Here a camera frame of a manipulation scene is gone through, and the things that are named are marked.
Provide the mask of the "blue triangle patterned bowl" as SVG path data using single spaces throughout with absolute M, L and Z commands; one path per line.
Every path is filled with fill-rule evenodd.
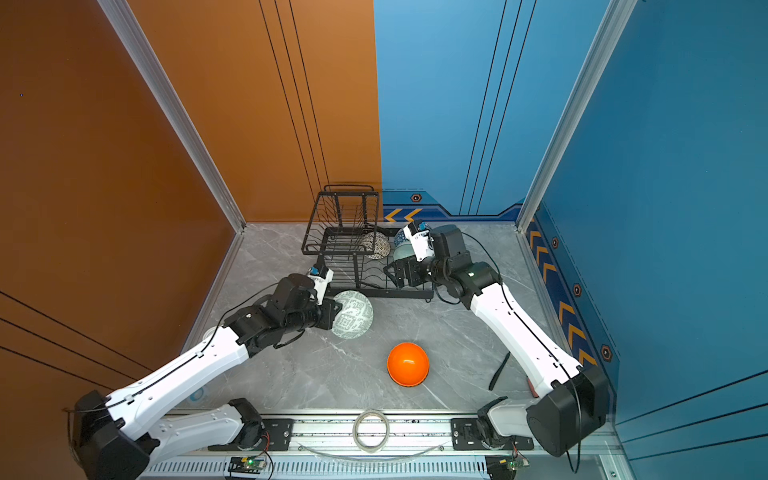
M 394 244 L 395 248 L 399 248 L 402 245 L 407 245 L 407 244 L 410 243 L 410 240 L 409 240 L 409 238 L 406 235 L 406 230 L 407 230 L 407 228 L 403 227 L 402 229 L 400 229 L 396 233 L 396 235 L 394 237 L 394 240 L 393 240 L 393 244 Z

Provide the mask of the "brown patterned bowl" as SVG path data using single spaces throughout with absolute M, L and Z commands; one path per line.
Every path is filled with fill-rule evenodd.
M 365 234 L 361 239 L 361 247 L 367 258 L 382 260 L 389 256 L 391 246 L 388 238 L 378 231 Z

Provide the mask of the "green geometric patterned bowl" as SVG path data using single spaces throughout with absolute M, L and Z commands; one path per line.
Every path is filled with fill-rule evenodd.
M 332 332 L 341 339 L 356 339 L 365 334 L 373 323 L 374 310 L 370 300 L 362 293 L 347 290 L 334 300 L 342 305 L 335 316 Z

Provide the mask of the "green spiral bowl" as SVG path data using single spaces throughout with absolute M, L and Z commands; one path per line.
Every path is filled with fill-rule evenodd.
M 395 261 L 399 261 L 399 260 L 408 259 L 414 255 L 415 253 L 414 253 L 414 248 L 412 244 L 409 242 L 404 242 L 395 248 L 393 253 L 393 259 Z

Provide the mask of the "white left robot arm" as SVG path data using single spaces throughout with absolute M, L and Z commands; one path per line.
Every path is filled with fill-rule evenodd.
M 261 351 L 287 346 L 309 328 L 331 329 L 342 308 L 326 296 L 332 279 L 325 267 L 291 274 L 158 370 L 108 395 L 92 391 L 81 397 L 72 413 L 70 447 L 87 478 L 136 479 L 151 465 L 201 448 L 263 445 L 262 417 L 244 398 L 198 414 L 165 416 Z

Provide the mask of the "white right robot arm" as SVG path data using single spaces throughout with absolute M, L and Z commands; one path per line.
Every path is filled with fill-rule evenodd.
M 609 413 L 602 369 L 583 365 L 552 340 L 514 299 L 495 260 L 472 259 L 469 236 L 457 226 L 410 222 L 402 235 L 413 250 L 406 259 L 412 278 L 444 287 L 493 331 L 526 374 L 535 395 L 526 424 L 538 444 L 554 457 L 580 448 Z

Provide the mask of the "orange bowl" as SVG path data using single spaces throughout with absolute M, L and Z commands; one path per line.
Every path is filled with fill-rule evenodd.
M 415 387 L 428 377 L 430 362 L 427 353 L 419 345 L 404 342 L 396 345 L 387 358 L 390 378 L 402 387 Z

